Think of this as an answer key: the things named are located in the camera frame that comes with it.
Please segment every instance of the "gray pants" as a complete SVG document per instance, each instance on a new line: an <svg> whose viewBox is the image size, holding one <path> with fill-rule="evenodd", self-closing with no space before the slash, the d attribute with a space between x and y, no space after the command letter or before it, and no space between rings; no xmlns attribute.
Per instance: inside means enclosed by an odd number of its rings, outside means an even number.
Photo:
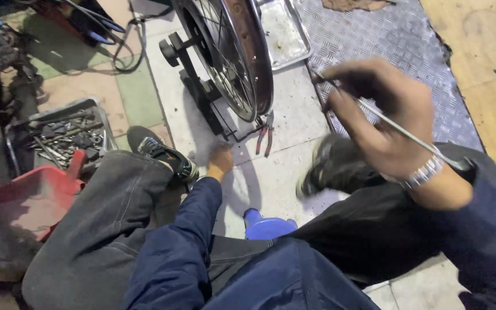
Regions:
<svg viewBox="0 0 496 310"><path fill-rule="evenodd" d="M451 158L471 158L496 186L496 166L485 154L453 144L439 147ZM361 178L368 178L369 186L290 236L306 240L364 287L402 275L439 249L418 224L425 221L422 208L400 186L379 175ZM150 214L170 179L169 169L153 159L109 153L26 272L27 303L44 310L120 308L150 230ZM271 245L214 236L208 266L212 293Z"/></svg>

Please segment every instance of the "stainless steel tray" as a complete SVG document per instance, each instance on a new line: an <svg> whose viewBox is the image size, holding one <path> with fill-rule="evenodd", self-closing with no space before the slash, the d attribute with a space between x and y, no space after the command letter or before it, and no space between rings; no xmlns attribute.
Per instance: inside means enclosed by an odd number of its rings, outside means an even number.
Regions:
<svg viewBox="0 0 496 310"><path fill-rule="evenodd" d="M260 0L258 6L272 70L311 55L313 49L309 36L290 0Z"/></svg>

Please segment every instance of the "red dustpan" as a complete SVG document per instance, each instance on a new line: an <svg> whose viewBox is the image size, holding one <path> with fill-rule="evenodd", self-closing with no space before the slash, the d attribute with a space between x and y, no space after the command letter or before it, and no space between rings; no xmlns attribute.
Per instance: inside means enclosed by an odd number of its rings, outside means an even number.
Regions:
<svg viewBox="0 0 496 310"><path fill-rule="evenodd" d="M41 166L0 186L0 220L44 241L72 206L85 183L78 180L86 152L77 150L66 171Z"/></svg>

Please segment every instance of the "blue plastic stool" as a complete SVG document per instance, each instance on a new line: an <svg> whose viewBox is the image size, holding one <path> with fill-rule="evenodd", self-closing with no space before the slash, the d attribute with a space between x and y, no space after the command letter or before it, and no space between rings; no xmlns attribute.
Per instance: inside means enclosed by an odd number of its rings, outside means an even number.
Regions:
<svg viewBox="0 0 496 310"><path fill-rule="evenodd" d="M251 240L270 240L298 229L296 221L290 218L286 221L278 217L264 218L254 208L244 212L244 225L246 239Z"/></svg>

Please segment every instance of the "hand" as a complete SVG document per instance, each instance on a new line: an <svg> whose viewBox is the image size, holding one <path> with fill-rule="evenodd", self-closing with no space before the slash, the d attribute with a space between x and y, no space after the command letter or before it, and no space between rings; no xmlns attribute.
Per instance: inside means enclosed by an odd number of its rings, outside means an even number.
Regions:
<svg viewBox="0 0 496 310"><path fill-rule="evenodd" d="M233 152L231 145L226 143L218 144L210 155L207 177L217 179L220 183L224 175L233 168Z"/></svg>
<svg viewBox="0 0 496 310"><path fill-rule="evenodd" d="M365 161L378 172L408 179L432 157L430 151L389 124L373 126L350 96L374 99L385 116L431 144L434 107L425 84L406 77L385 60L346 62L322 75L325 80L341 82L342 89L331 91L328 104Z"/></svg>

